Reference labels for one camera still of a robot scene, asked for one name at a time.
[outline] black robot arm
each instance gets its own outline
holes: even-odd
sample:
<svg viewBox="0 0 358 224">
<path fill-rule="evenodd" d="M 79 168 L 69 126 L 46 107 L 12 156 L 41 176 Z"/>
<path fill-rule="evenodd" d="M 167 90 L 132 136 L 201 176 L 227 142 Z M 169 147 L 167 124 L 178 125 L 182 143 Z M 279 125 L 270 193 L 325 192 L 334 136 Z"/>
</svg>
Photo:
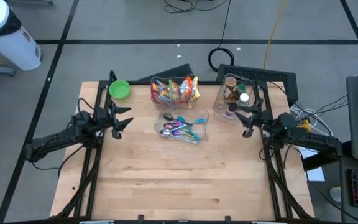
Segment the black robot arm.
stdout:
<svg viewBox="0 0 358 224">
<path fill-rule="evenodd" d="M 329 163 L 328 161 L 335 161 L 339 157 L 338 152 L 342 151 L 342 143 L 337 138 L 310 133 L 303 128 L 297 127 L 295 119 L 288 113 L 281 114 L 277 119 L 270 119 L 269 112 L 262 110 L 262 100 L 258 101 L 257 99 L 257 102 L 253 106 L 237 106 L 235 103 L 231 103 L 229 110 L 234 112 L 243 126 L 246 127 L 246 130 L 242 134 L 245 138 L 252 136 L 254 126 L 262 130 L 264 146 L 267 149 L 270 147 L 281 149 L 285 144 L 290 144 L 317 150 L 319 154 L 307 158 L 307 170 L 321 166 L 321 160 L 327 161 L 327 163 Z M 246 117 L 242 113 L 235 112 L 238 110 L 251 113 L 251 116 Z M 271 159 L 266 159 L 266 163 L 269 176 L 272 177 L 280 188 L 283 196 L 288 200 L 288 203 L 296 214 L 300 218 L 314 219 L 303 210 L 287 189 L 285 183 L 280 180 L 280 176 L 274 169 Z"/>
<path fill-rule="evenodd" d="M 120 108 L 111 101 L 106 109 L 95 108 L 94 118 L 86 111 L 81 111 L 71 117 L 67 128 L 55 134 L 33 139 L 24 147 L 26 159 L 29 162 L 37 162 L 48 153 L 72 146 L 83 144 L 84 147 L 94 147 L 98 143 L 98 134 L 112 127 L 112 136 L 121 138 L 121 131 L 133 120 L 133 118 L 118 121 L 116 114 L 125 113 L 131 108 Z"/>
<path fill-rule="evenodd" d="M 288 113 L 283 113 L 277 119 L 269 119 L 267 110 L 261 111 L 259 106 L 237 106 L 233 107 L 247 113 L 252 113 L 249 118 L 235 112 L 241 123 L 247 129 L 243 132 L 245 138 L 252 136 L 252 128 L 256 126 L 270 138 L 272 146 L 283 148 L 285 144 L 294 144 L 297 146 L 315 149 L 325 155 L 332 155 L 341 152 L 342 143 L 333 136 L 323 136 L 308 132 L 296 125 L 294 117 Z"/>
</svg>

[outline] clear plastic container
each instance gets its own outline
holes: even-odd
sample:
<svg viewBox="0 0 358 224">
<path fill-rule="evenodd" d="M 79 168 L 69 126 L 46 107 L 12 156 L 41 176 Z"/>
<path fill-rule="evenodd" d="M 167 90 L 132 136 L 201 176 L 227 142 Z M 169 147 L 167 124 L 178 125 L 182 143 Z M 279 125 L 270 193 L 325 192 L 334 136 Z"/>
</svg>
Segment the clear plastic container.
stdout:
<svg viewBox="0 0 358 224">
<path fill-rule="evenodd" d="M 191 80 L 191 87 L 183 85 L 183 88 L 181 88 L 186 79 Z M 150 99 L 158 110 L 193 108 L 200 97 L 198 82 L 196 86 L 198 97 L 195 97 L 194 80 L 194 75 L 176 78 L 153 77 L 150 84 Z"/>
<path fill-rule="evenodd" d="M 229 124 L 238 124 L 238 117 L 228 110 L 229 104 L 237 103 L 239 106 L 252 106 L 255 103 L 255 89 L 256 85 L 252 80 L 231 73 L 226 74 L 215 99 L 214 118 Z M 241 103 L 239 100 L 242 93 L 248 95 L 246 103 Z M 246 117 L 251 115 L 239 109 L 235 112 Z"/>
<path fill-rule="evenodd" d="M 174 120 L 168 120 L 164 117 L 165 114 L 171 115 Z M 181 120 L 179 117 L 184 118 L 191 126 L 185 126 L 182 121 L 178 123 L 177 119 Z M 206 136 L 208 117 L 206 110 L 163 110 L 158 112 L 154 130 L 162 138 L 199 144 Z"/>
</svg>

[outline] wooden table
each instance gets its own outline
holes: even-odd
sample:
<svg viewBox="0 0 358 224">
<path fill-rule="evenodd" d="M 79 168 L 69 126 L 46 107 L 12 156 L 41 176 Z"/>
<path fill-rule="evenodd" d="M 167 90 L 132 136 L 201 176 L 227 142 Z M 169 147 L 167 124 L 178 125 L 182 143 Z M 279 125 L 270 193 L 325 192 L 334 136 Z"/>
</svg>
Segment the wooden table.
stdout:
<svg viewBox="0 0 358 224">
<path fill-rule="evenodd" d="M 98 82 L 83 82 L 80 96 L 94 105 L 97 87 Z M 149 86 L 132 86 L 131 97 L 115 101 L 132 108 L 118 119 L 135 119 L 121 140 L 106 132 L 92 219 L 136 220 L 140 214 L 146 220 L 224 220 L 225 215 L 232 220 L 275 219 L 266 165 L 258 157 L 260 133 L 243 138 L 240 122 L 233 126 L 214 119 L 218 90 L 219 86 L 200 86 L 195 109 L 208 110 L 209 121 L 206 138 L 199 145 L 162 139 L 155 132 L 157 110 L 150 101 Z M 289 112 L 281 90 L 270 84 L 268 92 L 274 117 Z M 81 109 L 91 112 L 85 104 Z M 68 147 L 65 157 L 77 147 Z M 51 215 L 60 212 L 75 193 L 73 188 L 78 188 L 84 156 L 85 150 L 62 169 Z M 301 157 L 295 150 L 288 153 L 285 175 L 290 192 L 314 216 Z M 285 217 L 279 188 L 277 192 Z M 86 192 L 81 214 L 87 198 Z"/>
</svg>

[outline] white container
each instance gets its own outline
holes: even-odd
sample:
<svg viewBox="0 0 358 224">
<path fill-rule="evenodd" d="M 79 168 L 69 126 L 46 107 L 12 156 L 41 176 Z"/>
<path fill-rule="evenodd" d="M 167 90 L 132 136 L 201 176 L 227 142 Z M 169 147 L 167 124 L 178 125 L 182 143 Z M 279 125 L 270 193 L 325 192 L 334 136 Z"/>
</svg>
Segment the white container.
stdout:
<svg viewBox="0 0 358 224">
<path fill-rule="evenodd" d="M 4 0 L 0 0 L 0 54 L 23 71 L 35 69 L 41 64 L 41 48 Z"/>
</svg>

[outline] gray floor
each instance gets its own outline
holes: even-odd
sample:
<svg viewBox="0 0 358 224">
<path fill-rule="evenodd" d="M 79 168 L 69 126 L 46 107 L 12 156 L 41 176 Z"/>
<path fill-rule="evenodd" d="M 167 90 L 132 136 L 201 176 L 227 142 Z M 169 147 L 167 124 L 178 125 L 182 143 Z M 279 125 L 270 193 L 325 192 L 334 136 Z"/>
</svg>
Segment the gray floor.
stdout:
<svg viewBox="0 0 358 224">
<path fill-rule="evenodd" d="M 221 0 L 201 1 L 209 8 Z M 348 0 L 358 25 L 358 1 Z M 12 10 L 36 40 L 60 39 L 73 0 L 44 4 L 18 4 Z M 226 39 L 268 39 L 278 16 L 281 1 L 232 0 Z M 68 40 L 126 39 L 220 39 L 226 5 L 214 11 L 168 14 L 163 1 L 80 0 Z M 357 40 L 339 1 L 288 0 L 275 39 Z M 64 45 L 35 137 L 64 128 L 74 112 L 83 81 L 105 80 L 113 69 L 119 78 L 137 80 L 147 75 L 189 63 L 201 80 L 214 80 L 216 73 L 207 56 L 216 44 L 127 44 Z M 227 44 L 236 65 L 262 68 L 264 44 Z M 43 44 L 43 62 L 33 71 L 16 77 L 0 76 L 0 205 L 11 178 L 25 135 L 32 120 L 57 45 Z M 217 53 L 214 64 L 229 63 Z M 357 45 L 272 45 L 268 69 L 295 72 L 300 103 L 305 108 L 319 107 L 346 94 L 345 78 L 358 75 Z M 335 136 L 349 140 L 346 108 L 326 113 L 323 119 Z M 49 154 L 39 162 L 42 167 L 61 163 L 63 151 Z M 337 164 L 323 168 L 325 183 L 315 186 L 325 194 L 339 185 Z M 57 173 L 40 171 L 27 163 L 22 171 L 6 221 L 47 218 L 50 212 Z M 316 216 L 340 220 L 339 212 L 311 190 Z"/>
</svg>

